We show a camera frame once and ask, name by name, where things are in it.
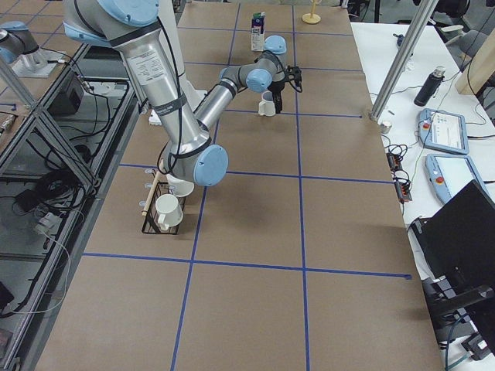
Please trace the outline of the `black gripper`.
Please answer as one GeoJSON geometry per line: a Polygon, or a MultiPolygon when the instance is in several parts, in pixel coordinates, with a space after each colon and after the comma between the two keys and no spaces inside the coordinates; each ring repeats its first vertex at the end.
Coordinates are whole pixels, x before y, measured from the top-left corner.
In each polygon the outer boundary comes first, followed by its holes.
{"type": "Polygon", "coordinates": [[[268,87],[268,90],[272,94],[275,114],[279,114],[282,112],[283,109],[282,91],[284,89],[285,89],[284,83],[271,83],[268,87]]]}

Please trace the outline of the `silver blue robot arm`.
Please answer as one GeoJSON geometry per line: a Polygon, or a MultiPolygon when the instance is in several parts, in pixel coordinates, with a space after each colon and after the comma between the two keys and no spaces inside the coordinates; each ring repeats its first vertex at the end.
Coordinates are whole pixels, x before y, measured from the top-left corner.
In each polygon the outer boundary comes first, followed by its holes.
{"type": "Polygon", "coordinates": [[[63,54],[42,49],[24,22],[1,24],[1,59],[19,77],[48,78],[63,54]]]}
{"type": "Polygon", "coordinates": [[[169,136],[162,170],[198,186],[215,186],[227,172],[227,152],[213,144],[210,128],[239,90],[278,95],[287,81],[285,39],[270,36],[256,62],[225,68],[198,107],[191,108],[173,47],[159,40],[175,32],[176,24],[159,18],[158,1],[65,1],[63,6],[66,35],[117,50],[135,79],[133,87],[147,97],[169,136]]]}

